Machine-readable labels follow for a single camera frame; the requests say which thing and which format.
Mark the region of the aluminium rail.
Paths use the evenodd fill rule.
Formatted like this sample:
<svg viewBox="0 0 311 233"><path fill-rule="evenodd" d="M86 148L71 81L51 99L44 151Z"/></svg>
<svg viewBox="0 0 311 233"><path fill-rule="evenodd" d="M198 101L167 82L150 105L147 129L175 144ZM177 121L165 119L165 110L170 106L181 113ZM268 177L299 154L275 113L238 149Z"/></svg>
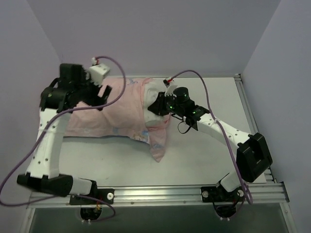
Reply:
<svg viewBox="0 0 311 233"><path fill-rule="evenodd" d="M267 182L274 183L271 165L271 157L265 137L259 133L254 115L251 111L249 101L242 83L241 74L235 74L234 81L242 101L242 106L251 131L251 136L247 137L247 142L238 149L238 165L242 166L242 176L248 181L254 181L259 175L264 174Z"/></svg>
<svg viewBox="0 0 311 233"><path fill-rule="evenodd" d="M241 78L241 74L234 74L234 75L203 75L201 74L202 78ZM108 75L109 78L122 78L122 75ZM126 78L159 78L165 79L171 77L171 75L125 75ZM193 72L187 72L185 74L181 74L178 77L182 78L197 78Z"/></svg>
<svg viewBox="0 0 311 233"><path fill-rule="evenodd" d="M203 185L173 186L115 186L99 187L115 189L114 205L121 206L174 206L201 204L232 204L234 202L202 202ZM289 198L283 183L256 183L248 186L249 194L243 192L243 199L249 198L253 204L287 203Z"/></svg>

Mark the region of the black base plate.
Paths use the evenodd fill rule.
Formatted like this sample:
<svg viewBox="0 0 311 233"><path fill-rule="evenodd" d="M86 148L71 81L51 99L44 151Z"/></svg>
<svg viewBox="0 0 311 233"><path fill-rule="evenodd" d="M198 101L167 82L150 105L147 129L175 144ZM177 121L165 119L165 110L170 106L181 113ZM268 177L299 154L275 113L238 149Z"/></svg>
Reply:
<svg viewBox="0 0 311 233"><path fill-rule="evenodd" d="M104 201L108 204L114 203L115 189L113 188L99 188L94 193L90 193L87 197L91 197L97 200ZM69 200L70 205L95 205L100 202L93 199L86 199L72 195Z"/></svg>
<svg viewBox="0 0 311 233"><path fill-rule="evenodd" d="M244 195L241 187L236 188L232 192L227 192L221 185L202 186L201 188L202 202L239 202L242 201Z"/></svg>

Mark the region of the aluminium right side rail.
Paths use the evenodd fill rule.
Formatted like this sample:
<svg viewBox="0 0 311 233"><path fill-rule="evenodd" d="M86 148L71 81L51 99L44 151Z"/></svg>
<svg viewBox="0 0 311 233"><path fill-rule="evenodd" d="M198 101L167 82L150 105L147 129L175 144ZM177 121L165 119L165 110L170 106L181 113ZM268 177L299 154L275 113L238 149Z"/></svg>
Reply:
<svg viewBox="0 0 311 233"><path fill-rule="evenodd" d="M238 149L238 165L242 166L242 176L248 181L254 181L259 175L264 174L267 182L274 183L271 165L271 157L265 137L259 133L254 115L251 111L249 101L242 83L241 74L235 74L234 81L242 101L242 106L251 131L251 136L247 137L247 142Z"/></svg>

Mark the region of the white pillow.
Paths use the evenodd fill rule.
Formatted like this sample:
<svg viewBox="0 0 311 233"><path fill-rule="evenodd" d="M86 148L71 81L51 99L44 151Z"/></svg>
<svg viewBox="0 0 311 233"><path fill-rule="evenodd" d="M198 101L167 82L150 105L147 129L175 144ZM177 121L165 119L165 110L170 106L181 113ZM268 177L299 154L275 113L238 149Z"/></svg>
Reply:
<svg viewBox="0 0 311 233"><path fill-rule="evenodd" d="M148 110L148 107L157 99L158 93L164 91L166 91L166 87L160 79L148 79L144 85L143 115L147 128L159 126L169 119L169 115L158 116Z"/></svg>

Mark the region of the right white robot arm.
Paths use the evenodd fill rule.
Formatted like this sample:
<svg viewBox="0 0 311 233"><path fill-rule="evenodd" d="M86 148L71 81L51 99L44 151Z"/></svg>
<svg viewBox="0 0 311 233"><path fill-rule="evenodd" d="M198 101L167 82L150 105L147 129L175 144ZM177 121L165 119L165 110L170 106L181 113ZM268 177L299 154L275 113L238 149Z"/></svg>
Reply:
<svg viewBox="0 0 311 233"><path fill-rule="evenodd" d="M220 180L216 196L227 200L238 187L254 182L273 163L267 142L260 133L249 134L217 119L210 109L195 104L188 89L159 92L148 110L158 116L177 115L196 131L208 134L228 147L234 171Z"/></svg>

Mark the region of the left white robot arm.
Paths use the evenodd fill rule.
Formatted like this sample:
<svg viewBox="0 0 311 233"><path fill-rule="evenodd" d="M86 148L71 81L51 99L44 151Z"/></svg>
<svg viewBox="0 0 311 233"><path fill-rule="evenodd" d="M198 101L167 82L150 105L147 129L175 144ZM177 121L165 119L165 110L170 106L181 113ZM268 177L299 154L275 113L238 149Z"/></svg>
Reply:
<svg viewBox="0 0 311 233"><path fill-rule="evenodd" d="M90 106L106 104L111 87L105 88L102 97L98 93L110 69L98 64L84 70L82 65L65 63L59 69L60 76L41 93L38 145L25 174L18 175L17 183L60 197L80 195L86 203L94 203L98 197L95 181L61 174L59 158L71 109L81 101Z"/></svg>

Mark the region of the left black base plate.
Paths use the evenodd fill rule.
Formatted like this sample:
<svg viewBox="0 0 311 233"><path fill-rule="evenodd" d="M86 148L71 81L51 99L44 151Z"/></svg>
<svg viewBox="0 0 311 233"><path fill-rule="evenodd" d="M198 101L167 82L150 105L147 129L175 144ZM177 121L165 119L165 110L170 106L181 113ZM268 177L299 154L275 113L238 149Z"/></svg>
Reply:
<svg viewBox="0 0 311 233"><path fill-rule="evenodd" d="M113 188L99 188L94 193L90 193L87 197L91 197L97 200L104 201L108 204L114 203L115 189ZM100 202L93 199L86 199L72 195L69 200L70 205L95 205Z"/></svg>

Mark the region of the aluminium front rail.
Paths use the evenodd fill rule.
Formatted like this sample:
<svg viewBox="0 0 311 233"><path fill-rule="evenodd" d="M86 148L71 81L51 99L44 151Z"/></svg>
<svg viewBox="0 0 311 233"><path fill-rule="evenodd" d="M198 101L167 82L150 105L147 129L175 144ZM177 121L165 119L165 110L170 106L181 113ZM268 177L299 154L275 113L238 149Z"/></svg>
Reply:
<svg viewBox="0 0 311 233"><path fill-rule="evenodd" d="M173 186L115 186L99 187L115 189L114 205L121 206L174 206L201 204L232 204L234 202L202 202L203 185ZM249 194L243 192L243 199L249 198L253 204L287 203L289 198L283 183L256 183L248 186Z"/></svg>

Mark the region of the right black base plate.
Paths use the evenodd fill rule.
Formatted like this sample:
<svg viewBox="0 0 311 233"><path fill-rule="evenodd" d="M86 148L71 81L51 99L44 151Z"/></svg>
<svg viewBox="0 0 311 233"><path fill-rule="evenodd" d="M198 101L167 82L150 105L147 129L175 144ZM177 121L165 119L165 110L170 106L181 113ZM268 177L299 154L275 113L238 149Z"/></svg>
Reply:
<svg viewBox="0 0 311 233"><path fill-rule="evenodd" d="M227 192L221 185L202 186L201 188L202 202L239 202L242 201L244 195L241 187L236 188L232 192Z"/></svg>

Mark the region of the blue and pink pillowcase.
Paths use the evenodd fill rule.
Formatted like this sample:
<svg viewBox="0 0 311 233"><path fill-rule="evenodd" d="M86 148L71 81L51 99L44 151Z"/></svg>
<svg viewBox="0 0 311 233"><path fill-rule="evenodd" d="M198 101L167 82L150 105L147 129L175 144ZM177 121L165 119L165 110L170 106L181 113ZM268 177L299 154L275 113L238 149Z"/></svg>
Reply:
<svg viewBox="0 0 311 233"><path fill-rule="evenodd" d="M112 87L108 102L114 100L121 90L121 98L103 108L85 110L84 102L77 104L78 111L72 113L67 124L66 137L125 136L150 145L150 153L160 162L165 155L167 141L167 121L156 127L147 128L143 115L144 85L149 78L123 79L107 78L103 81L99 96L107 85Z"/></svg>

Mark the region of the aluminium back rail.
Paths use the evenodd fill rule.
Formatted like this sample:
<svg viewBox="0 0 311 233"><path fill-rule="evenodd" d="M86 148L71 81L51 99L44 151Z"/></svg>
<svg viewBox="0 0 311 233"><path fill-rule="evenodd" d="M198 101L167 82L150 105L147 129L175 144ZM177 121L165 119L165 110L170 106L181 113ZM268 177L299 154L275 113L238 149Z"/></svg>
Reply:
<svg viewBox="0 0 311 233"><path fill-rule="evenodd" d="M202 78L241 78L241 74L234 74L234 75L203 75L201 74ZM122 75L108 75L109 78L122 78ZM125 75L126 78L159 78L165 79L171 77L171 75ZM185 74L181 74L178 77L182 78L197 78L193 72L187 72Z"/></svg>

